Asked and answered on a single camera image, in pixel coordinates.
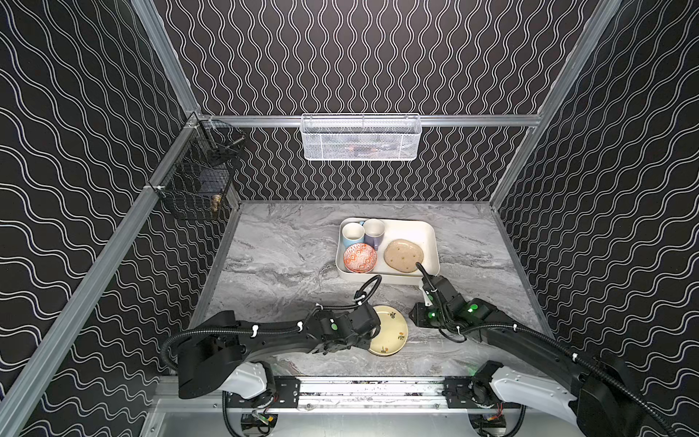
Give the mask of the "cream floral plate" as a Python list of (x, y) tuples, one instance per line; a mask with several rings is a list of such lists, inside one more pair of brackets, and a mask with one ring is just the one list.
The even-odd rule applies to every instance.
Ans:
[(380, 319), (380, 331), (371, 339), (369, 351), (377, 356), (388, 357), (403, 349), (409, 337), (409, 328), (404, 316), (393, 307), (380, 305), (374, 310)]

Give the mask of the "red patterned bowl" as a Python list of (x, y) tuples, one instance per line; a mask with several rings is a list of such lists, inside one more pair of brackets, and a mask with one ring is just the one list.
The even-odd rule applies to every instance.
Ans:
[(369, 273), (376, 266), (377, 251), (366, 243), (356, 243), (345, 249), (343, 264), (352, 273)]

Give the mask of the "light blue ceramic mug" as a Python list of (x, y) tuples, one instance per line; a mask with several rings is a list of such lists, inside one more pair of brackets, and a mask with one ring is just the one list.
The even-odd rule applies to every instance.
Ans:
[(361, 222), (351, 222), (345, 224), (341, 229), (340, 236), (344, 248), (363, 243), (365, 240), (365, 230), (363, 224)]

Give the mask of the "purple ceramic mug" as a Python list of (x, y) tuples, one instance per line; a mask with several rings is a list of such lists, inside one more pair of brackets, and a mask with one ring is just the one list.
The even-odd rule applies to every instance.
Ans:
[(362, 222), (362, 227), (364, 229), (364, 243), (378, 251), (383, 242), (385, 223), (377, 218), (370, 218)]

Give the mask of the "yellow round plate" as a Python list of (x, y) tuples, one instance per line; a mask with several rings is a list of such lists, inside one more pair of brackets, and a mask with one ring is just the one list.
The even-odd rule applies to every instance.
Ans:
[(416, 243), (398, 239), (393, 240), (385, 249), (383, 259), (386, 264), (401, 273), (417, 271), (417, 264), (424, 261), (424, 252)]

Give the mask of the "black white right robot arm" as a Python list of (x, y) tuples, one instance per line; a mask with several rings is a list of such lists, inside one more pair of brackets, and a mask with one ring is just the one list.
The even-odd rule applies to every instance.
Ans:
[(529, 375), (494, 360), (445, 386), (447, 401), (495, 408), (507, 404), (548, 413), (585, 436), (635, 436), (643, 401), (619, 359), (597, 361), (521, 324), (486, 300), (466, 300), (442, 276), (422, 278), (422, 302), (410, 312), (420, 328), (445, 338), (474, 340), (510, 353), (538, 373)]

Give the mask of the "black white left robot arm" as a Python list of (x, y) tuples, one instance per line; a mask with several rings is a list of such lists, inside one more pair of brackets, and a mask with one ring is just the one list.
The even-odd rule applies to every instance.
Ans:
[(198, 398), (213, 391), (237, 390), (231, 377), (245, 363), (251, 371), (270, 372), (264, 361), (285, 353), (336, 353), (367, 350), (380, 332), (380, 317), (367, 303), (345, 307), (316, 306), (291, 322), (254, 323), (222, 311), (200, 326), (182, 331), (161, 346), (161, 356), (178, 375), (178, 397)]

